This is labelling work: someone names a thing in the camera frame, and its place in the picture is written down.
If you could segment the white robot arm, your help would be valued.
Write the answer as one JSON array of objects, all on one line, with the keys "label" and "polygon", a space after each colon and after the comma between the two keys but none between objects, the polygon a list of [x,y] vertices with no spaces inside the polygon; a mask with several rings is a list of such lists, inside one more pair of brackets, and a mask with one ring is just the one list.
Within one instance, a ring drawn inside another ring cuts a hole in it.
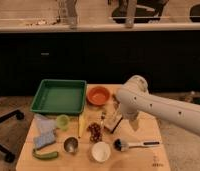
[{"label": "white robot arm", "polygon": [[200,136],[200,105],[152,95],[142,76],[128,79],[117,89],[116,98],[125,119],[135,120],[139,112],[146,112]]}]

